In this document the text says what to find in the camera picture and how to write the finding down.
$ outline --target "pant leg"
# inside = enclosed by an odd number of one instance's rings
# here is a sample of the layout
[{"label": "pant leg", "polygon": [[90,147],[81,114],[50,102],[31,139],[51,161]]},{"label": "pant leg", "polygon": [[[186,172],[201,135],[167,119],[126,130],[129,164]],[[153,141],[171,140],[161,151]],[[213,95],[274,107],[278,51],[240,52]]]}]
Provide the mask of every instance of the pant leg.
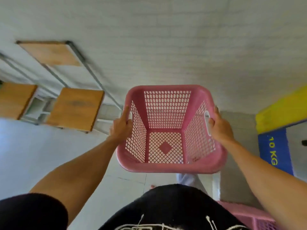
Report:
[{"label": "pant leg", "polygon": [[176,174],[177,182],[182,185],[188,185],[200,189],[205,194],[208,194],[204,188],[198,174]]}]

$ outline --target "white print on shirt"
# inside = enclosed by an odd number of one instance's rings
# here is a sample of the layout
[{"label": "white print on shirt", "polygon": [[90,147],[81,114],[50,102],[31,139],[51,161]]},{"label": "white print on shirt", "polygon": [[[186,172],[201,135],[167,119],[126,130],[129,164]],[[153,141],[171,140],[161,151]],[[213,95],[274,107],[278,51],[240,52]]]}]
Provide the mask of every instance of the white print on shirt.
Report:
[{"label": "white print on shirt", "polygon": [[[160,230],[182,230],[181,228],[173,228],[165,224],[140,224],[143,217],[144,217],[144,214],[141,216],[141,219],[138,224],[124,224],[124,225],[117,227],[114,230],[153,230],[153,229],[155,230],[158,230],[158,229]],[[221,230],[221,229],[217,229],[213,220],[212,222],[210,221],[209,216],[206,216],[206,220],[209,222],[212,230]],[[226,230],[233,230],[233,229],[243,230],[243,229],[248,229],[248,228],[243,225],[235,225],[230,228],[227,228]]]}]

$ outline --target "person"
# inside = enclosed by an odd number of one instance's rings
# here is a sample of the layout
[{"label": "person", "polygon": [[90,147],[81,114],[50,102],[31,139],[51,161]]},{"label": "person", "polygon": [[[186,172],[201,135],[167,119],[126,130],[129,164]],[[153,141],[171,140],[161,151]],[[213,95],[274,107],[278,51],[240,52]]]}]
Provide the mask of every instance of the person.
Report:
[{"label": "person", "polygon": [[[28,194],[0,201],[0,229],[66,229],[101,182],[111,156],[132,131],[129,108],[113,123],[107,139],[57,167]],[[212,137],[233,156],[263,207],[287,230],[307,229],[307,184],[252,155],[234,139],[215,108]],[[156,187],[115,213],[100,229],[248,229],[201,187],[195,175]]]}]

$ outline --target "plastic basket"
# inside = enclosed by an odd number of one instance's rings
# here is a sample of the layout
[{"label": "plastic basket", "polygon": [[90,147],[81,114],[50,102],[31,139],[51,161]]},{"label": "plastic basket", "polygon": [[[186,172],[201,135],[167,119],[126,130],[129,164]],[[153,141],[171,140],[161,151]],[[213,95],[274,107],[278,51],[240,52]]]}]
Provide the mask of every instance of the plastic basket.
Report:
[{"label": "plastic basket", "polygon": [[214,103],[204,87],[136,86],[128,92],[125,105],[131,108],[133,130],[117,148],[124,169],[212,174],[225,164],[226,150],[207,129],[209,117],[214,118]]},{"label": "plastic basket", "polygon": [[243,204],[218,201],[226,210],[252,230],[282,230],[270,214]]}]

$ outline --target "person's left arm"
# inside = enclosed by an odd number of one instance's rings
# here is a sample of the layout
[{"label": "person's left arm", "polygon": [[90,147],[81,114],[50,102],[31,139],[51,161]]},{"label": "person's left arm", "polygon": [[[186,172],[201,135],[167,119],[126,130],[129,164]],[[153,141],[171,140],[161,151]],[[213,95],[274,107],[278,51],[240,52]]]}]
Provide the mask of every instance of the person's left arm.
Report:
[{"label": "person's left arm", "polygon": [[101,182],[117,146],[131,135],[132,121],[126,121],[128,111],[126,107],[121,118],[114,121],[106,141],[55,168],[30,190],[59,200],[67,209],[68,225]]}]

